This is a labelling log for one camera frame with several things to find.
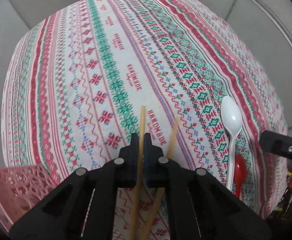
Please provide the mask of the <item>red plastic spoon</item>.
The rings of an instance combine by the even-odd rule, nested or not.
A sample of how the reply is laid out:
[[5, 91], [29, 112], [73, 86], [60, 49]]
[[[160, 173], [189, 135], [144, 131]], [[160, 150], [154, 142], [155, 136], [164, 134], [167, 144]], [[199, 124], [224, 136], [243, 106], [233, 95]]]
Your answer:
[[245, 182], [248, 171], [246, 169], [245, 159], [241, 154], [235, 156], [235, 171], [234, 171], [234, 183], [236, 185], [235, 196], [240, 197], [242, 185]]

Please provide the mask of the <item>patterned striped tablecloth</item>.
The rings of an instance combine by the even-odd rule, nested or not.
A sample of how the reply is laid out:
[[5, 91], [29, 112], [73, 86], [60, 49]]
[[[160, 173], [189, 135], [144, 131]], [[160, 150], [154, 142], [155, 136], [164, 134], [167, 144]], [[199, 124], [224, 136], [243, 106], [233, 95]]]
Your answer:
[[[230, 136], [221, 103], [242, 114], [235, 156], [248, 174], [226, 188]], [[26, 33], [2, 98], [7, 166], [42, 164], [57, 186], [9, 231], [11, 239], [129, 239], [135, 187], [119, 187], [121, 148], [145, 133], [166, 155], [160, 210], [147, 239], [271, 239], [265, 219], [286, 188], [287, 162], [264, 152], [266, 130], [287, 132], [263, 67], [198, 0], [81, 0]], [[139, 190], [136, 239], [158, 188]]]

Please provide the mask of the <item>wooden chopstick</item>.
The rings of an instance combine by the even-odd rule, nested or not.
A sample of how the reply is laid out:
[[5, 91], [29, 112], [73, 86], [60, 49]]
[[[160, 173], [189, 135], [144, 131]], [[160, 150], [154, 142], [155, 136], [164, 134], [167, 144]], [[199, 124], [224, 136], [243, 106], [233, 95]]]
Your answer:
[[143, 146], [145, 134], [145, 118], [146, 106], [141, 107], [141, 118], [139, 124], [139, 142], [138, 142], [138, 159], [137, 159], [137, 182], [134, 188], [134, 201], [131, 210], [131, 227], [130, 227], [130, 240], [136, 239], [137, 221], [138, 221], [138, 205], [139, 205], [139, 190], [142, 183], [143, 175]]
[[160, 210], [160, 201], [164, 194], [164, 185], [165, 185], [165, 175], [163, 172], [160, 171], [160, 160], [166, 164], [169, 159], [171, 159], [174, 149], [175, 149], [175, 142], [177, 137], [177, 130], [178, 130], [178, 123], [179, 118], [175, 118], [175, 122], [172, 128], [172, 133], [170, 136], [170, 143], [169, 143], [169, 149], [166, 155], [161, 156], [157, 159], [157, 162], [155, 163], [155, 171], [157, 171], [156, 177], [153, 181], [151, 181], [151, 186], [157, 187], [157, 192], [155, 195], [155, 199], [153, 201], [153, 206], [151, 211], [149, 212], [149, 215], [147, 217], [145, 226], [142, 230], [141, 236], [139, 239], [147, 239], [149, 237], [150, 231], [152, 229], [153, 221], [157, 216], [158, 211]]

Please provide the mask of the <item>pink perforated utensil holder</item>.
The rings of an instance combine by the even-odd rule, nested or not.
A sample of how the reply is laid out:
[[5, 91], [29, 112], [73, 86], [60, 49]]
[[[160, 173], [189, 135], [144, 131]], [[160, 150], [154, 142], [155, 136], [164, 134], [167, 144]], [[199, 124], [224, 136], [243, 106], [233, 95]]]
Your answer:
[[0, 167], [0, 221], [9, 229], [57, 184], [40, 165]]

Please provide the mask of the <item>white plastic spoon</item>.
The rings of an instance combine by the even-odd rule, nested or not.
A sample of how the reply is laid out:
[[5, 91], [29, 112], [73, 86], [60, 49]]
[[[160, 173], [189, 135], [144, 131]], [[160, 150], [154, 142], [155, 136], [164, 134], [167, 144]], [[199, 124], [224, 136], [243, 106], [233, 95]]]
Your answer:
[[235, 142], [242, 129], [242, 114], [238, 105], [230, 96], [225, 96], [222, 99], [221, 119], [224, 128], [230, 136], [226, 188], [231, 191], [235, 170]]

